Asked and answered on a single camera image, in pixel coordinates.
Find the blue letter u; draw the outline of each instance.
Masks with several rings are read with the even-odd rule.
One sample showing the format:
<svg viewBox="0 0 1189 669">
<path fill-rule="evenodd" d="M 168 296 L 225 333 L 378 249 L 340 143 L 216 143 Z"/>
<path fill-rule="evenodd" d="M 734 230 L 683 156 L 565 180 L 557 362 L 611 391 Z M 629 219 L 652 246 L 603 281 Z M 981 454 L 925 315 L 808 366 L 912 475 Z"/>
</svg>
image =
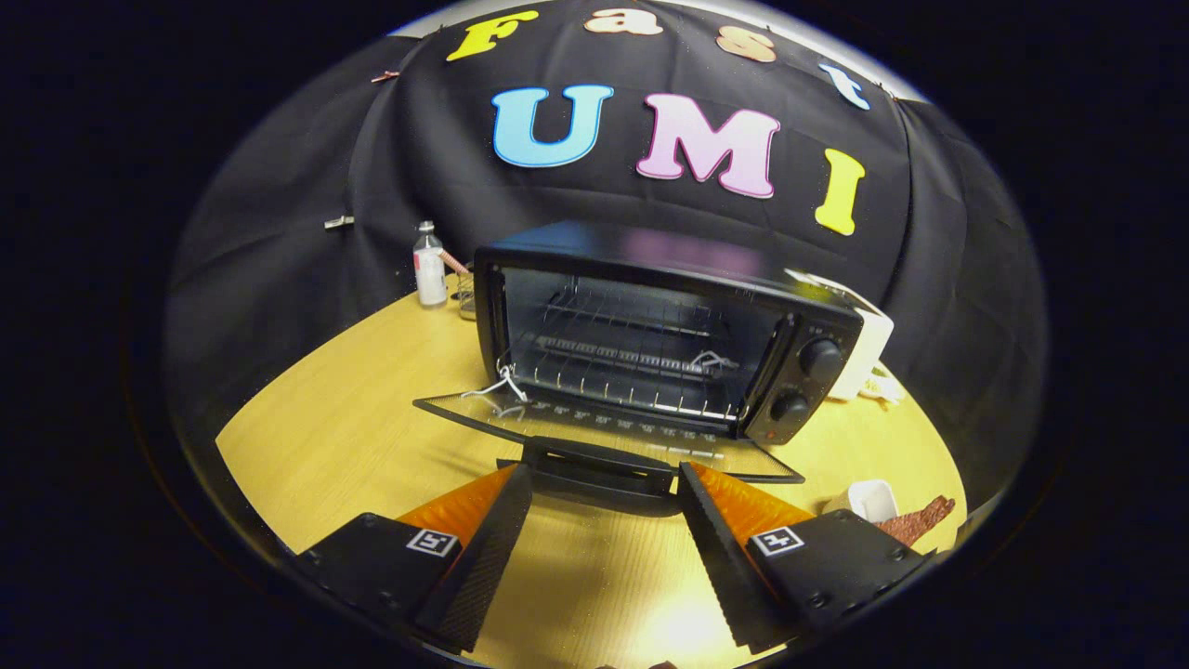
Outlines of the blue letter u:
<svg viewBox="0 0 1189 669">
<path fill-rule="evenodd" d="M 514 88 L 491 99 L 496 106 L 496 154 L 520 166 L 558 166 L 581 158 L 594 147 L 603 100 L 615 95 L 609 86 L 571 86 L 561 91 L 574 102 L 570 134 L 545 144 L 533 138 L 536 103 L 549 96 L 545 88 Z"/>
</svg>

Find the white bowl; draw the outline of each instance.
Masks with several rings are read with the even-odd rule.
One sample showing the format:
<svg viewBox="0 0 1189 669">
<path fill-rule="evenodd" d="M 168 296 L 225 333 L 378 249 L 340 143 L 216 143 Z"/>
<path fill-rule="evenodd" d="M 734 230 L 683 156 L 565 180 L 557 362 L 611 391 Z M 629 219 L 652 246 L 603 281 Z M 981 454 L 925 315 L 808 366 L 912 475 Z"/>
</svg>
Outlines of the white bowl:
<svg viewBox="0 0 1189 669">
<path fill-rule="evenodd" d="M 881 479 L 851 484 L 844 493 L 826 504 L 822 513 L 839 509 L 850 510 L 868 523 L 882 523 L 900 516 L 892 486 Z"/>
</svg>

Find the oven control panel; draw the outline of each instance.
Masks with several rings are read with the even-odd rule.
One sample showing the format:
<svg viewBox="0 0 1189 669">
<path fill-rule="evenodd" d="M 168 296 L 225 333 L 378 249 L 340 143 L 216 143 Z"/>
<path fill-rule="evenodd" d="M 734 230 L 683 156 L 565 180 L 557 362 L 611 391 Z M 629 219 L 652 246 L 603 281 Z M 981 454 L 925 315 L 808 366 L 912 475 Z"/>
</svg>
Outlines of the oven control panel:
<svg viewBox="0 0 1189 669">
<path fill-rule="evenodd" d="M 842 374 L 862 327 L 861 322 L 805 315 L 794 322 L 779 372 L 743 428 L 761 446 L 785 444 L 809 422 Z"/>
</svg>

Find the pink letter m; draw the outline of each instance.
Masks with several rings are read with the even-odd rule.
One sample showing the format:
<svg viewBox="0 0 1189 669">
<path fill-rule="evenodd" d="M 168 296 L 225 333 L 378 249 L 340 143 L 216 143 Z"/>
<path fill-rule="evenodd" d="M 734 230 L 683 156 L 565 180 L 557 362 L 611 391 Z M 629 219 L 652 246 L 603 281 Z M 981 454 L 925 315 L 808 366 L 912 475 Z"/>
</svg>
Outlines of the pink letter m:
<svg viewBox="0 0 1189 669">
<path fill-rule="evenodd" d="M 698 103 L 685 95 L 653 93 L 644 97 L 656 112 L 653 145 L 636 171 L 653 178 L 678 178 L 685 171 L 677 162 L 677 145 L 698 181 L 710 178 L 728 153 L 730 166 L 718 176 L 723 188 L 750 197 L 770 197 L 768 152 L 780 121 L 753 109 L 731 114 L 717 131 L 710 127 Z"/>
</svg>

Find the foam letter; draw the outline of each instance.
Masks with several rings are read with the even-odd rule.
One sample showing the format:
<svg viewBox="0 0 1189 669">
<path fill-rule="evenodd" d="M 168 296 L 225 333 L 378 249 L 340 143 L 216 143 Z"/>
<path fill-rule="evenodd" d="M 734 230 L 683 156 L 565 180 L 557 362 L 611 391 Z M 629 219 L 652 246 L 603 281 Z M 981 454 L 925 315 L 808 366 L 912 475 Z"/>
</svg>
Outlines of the foam letter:
<svg viewBox="0 0 1189 669">
<path fill-rule="evenodd" d="M 571 86 L 561 91 L 573 100 L 570 134 L 545 144 L 533 138 L 536 103 L 549 96 L 543 88 L 514 88 L 491 99 L 496 106 L 496 154 L 520 166 L 558 166 L 581 158 L 594 147 L 603 100 L 615 95 L 609 86 Z"/>
<path fill-rule="evenodd" d="M 677 162 L 680 143 L 698 181 L 710 178 L 730 153 L 730 168 L 718 176 L 723 188 L 750 197 L 770 197 L 775 191 L 768 181 L 768 152 L 772 135 L 780 130 L 779 120 L 740 109 L 716 131 L 698 103 L 685 95 L 653 93 L 644 101 L 655 109 L 656 121 L 652 149 L 636 163 L 636 171 L 653 178 L 678 178 L 684 172 Z"/>
<path fill-rule="evenodd" d="M 776 59 L 776 52 L 772 50 L 772 40 L 750 30 L 743 30 L 732 25 L 718 29 L 718 38 L 715 43 L 728 53 L 751 58 L 761 63 L 770 63 Z"/>
<path fill-rule="evenodd" d="M 825 188 L 825 202 L 813 212 L 817 221 L 839 234 L 855 233 L 855 193 L 858 191 L 858 179 L 867 170 L 858 160 L 835 149 L 825 150 L 825 159 L 830 160 L 830 183 Z"/>
<path fill-rule="evenodd" d="M 659 34 L 665 32 L 656 25 L 656 14 L 643 10 L 599 10 L 591 14 L 599 17 L 586 21 L 591 32 L 630 32 L 633 34 Z"/>
<path fill-rule="evenodd" d="M 867 100 L 858 96 L 857 90 L 862 90 L 863 87 L 858 86 L 857 82 L 847 76 L 847 72 L 833 65 L 819 64 L 818 67 L 824 69 L 825 72 L 830 75 L 830 80 L 833 81 L 833 87 L 838 89 L 838 93 L 842 93 L 843 97 L 850 100 L 850 102 L 860 109 L 872 108 L 872 105 Z"/>
<path fill-rule="evenodd" d="M 492 42 L 492 38 L 498 37 L 502 39 L 508 37 L 509 34 L 516 32 L 516 26 L 520 25 L 518 21 L 530 21 L 539 15 L 541 14 L 534 11 L 528 11 L 518 14 L 508 14 L 507 17 L 491 19 L 490 21 L 468 25 L 466 26 L 466 38 L 463 39 L 463 44 L 459 45 L 457 51 L 446 56 L 446 61 L 457 61 L 459 58 L 465 58 L 484 51 L 491 51 L 496 48 L 496 43 Z"/>
</svg>

